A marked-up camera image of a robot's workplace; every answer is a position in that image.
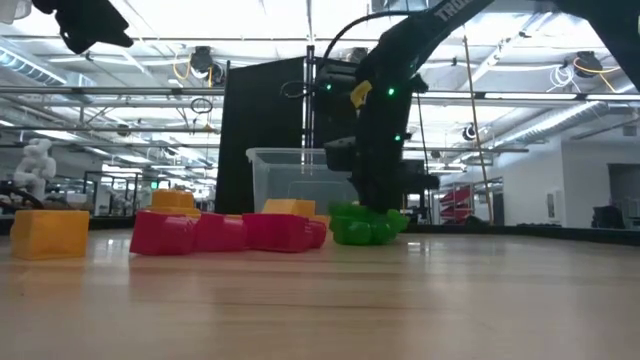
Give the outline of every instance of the table surface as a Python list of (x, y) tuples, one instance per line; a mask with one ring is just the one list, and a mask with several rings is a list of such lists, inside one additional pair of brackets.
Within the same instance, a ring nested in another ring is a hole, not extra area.
[(25, 262), (0, 241), (0, 359), (633, 359), (640, 249), (405, 236), (305, 254)]

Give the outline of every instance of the transparent container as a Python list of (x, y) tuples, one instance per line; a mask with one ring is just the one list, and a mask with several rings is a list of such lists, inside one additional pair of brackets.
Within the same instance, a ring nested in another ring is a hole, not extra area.
[(358, 200), (349, 172), (327, 167), (323, 149), (254, 148), (247, 150), (253, 164), (254, 211), (267, 199), (313, 200), (317, 215), (329, 215), (329, 204)]

